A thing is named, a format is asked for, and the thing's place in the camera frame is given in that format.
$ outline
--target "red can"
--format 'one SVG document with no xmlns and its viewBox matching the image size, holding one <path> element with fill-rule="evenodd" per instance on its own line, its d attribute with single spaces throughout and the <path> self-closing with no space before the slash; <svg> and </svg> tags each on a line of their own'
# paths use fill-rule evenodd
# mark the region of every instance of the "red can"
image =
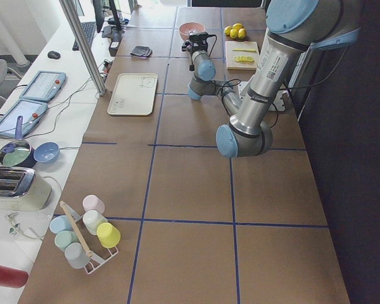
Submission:
<svg viewBox="0 0 380 304">
<path fill-rule="evenodd" d="M 20 288 L 27 280 L 28 272 L 0 265 L 0 286 Z"/>
</svg>

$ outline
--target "wooden rack handle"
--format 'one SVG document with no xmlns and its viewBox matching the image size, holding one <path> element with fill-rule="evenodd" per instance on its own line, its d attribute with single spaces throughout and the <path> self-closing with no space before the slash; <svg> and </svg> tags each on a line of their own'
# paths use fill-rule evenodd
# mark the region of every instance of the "wooden rack handle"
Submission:
<svg viewBox="0 0 380 304">
<path fill-rule="evenodd" d="M 64 213 L 68 217 L 68 220 L 70 222 L 70 225 L 72 225 L 73 231 L 76 233 L 77 238 L 79 239 L 84 252 L 86 252 L 86 255 L 91 258 L 93 256 L 93 251 L 90 250 L 89 246 L 87 245 L 82 233 L 80 232 L 79 228 L 77 227 L 75 220 L 72 217 L 72 214 L 70 214 L 68 209 L 68 204 L 66 204 L 64 201 L 60 201 L 60 206 L 63 209 Z"/>
</svg>

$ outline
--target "folded cloth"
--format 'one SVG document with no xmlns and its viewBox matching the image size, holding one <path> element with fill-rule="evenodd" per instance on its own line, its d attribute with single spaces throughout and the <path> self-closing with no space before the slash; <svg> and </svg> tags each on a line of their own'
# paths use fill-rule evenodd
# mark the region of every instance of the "folded cloth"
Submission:
<svg viewBox="0 0 380 304">
<path fill-rule="evenodd" d="M 132 49 L 130 55 L 134 57 L 149 57 L 152 50 L 148 46 L 136 46 Z"/>
</svg>

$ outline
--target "brown table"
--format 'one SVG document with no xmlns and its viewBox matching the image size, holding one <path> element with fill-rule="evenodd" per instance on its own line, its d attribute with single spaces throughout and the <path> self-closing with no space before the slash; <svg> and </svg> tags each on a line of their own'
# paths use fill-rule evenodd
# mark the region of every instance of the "brown table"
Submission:
<svg viewBox="0 0 380 304">
<path fill-rule="evenodd" d="M 99 196 L 122 233 L 120 253 L 87 275 L 48 232 L 19 303 L 349 303 L 293 109 L 280 114 L 264 155 L 221 156 L 215 132 L 228 116 L 219 99 L 186 95 L 192 72 L 178 28 L 189 21 L 218 35 L 216 79 L 251 77 L 225 69 L 222 29 L 242 22 L 261 46 L 262 10 L 135 11 L 106 86 L 122 72 L 156 73 L 155 108 L 111 117 L 110 94 L 100 98 L 61 197 L 81 214 L 84 196 Z M 152 57 L 131 58 L 136 45 Z"/>
</svg>

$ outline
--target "keyboard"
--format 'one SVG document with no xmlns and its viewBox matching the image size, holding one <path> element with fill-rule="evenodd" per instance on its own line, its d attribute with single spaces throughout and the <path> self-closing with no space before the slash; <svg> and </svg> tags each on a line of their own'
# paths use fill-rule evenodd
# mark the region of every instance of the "keyboard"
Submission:
<svg viewBox="0 0 380 304">
<path fill-rule="evenodd" d="M 93 42 L 94 34 L 96 33 L 96 22 L 81 22 L 82 30 L 84 33 L 84 36 L 86 37 L 87 43 L 89 44 L 89 47 L 91 47 L 91 44 Z M 77 44 L 77 41 L 75 40 L 75 43 L 73 44 L 72 50 L 78 51 L 79 45 Z"/>
</svg>

